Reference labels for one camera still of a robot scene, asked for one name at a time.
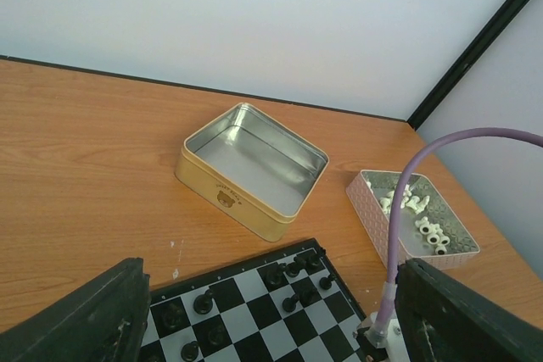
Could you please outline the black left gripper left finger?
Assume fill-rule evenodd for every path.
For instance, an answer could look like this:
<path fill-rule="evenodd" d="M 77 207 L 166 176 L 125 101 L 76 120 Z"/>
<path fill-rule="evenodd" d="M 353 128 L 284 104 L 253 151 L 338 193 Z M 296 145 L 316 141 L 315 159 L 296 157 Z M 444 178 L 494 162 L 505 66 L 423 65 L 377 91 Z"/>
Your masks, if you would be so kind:
<path fill-rule="evenodd" d="M 136 361 L 149 305 L 143 259 L 124 259 L 3 332 L 1 360 Z"/>

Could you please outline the black chess piece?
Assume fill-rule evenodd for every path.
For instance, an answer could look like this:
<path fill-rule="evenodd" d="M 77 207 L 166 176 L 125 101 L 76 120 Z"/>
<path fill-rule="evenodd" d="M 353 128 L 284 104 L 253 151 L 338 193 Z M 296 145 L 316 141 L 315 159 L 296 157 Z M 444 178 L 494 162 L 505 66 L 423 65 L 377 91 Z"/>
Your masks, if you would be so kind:
<path fill-rule="evenodd" d="M 219 347 L 225 342 L 226 328 L 218 324 L 208 331 L 208 343 L 213 347 Z"/>

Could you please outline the black chess piece corner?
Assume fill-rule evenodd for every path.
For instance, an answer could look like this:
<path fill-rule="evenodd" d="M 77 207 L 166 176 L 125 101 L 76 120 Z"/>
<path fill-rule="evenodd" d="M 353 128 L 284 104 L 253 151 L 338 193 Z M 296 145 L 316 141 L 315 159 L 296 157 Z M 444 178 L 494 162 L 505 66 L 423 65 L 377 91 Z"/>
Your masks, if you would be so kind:
<path fill-rule="evenodd" d="M 170 331 L 180 330 L 185 313 L 178 304 L 168 304 L 162 314 L 163 325 Z"/>

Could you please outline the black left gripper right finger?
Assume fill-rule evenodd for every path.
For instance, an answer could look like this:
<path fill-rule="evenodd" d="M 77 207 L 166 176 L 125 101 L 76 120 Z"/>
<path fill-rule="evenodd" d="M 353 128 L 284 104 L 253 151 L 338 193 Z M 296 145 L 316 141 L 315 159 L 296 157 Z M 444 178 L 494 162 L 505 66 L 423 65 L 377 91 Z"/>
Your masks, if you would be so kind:
<path fill-rule="evenodd" d="M 395 311 L 411 361 L 541 361 L 542 330 L 422 259 L 399 266 Z"/>

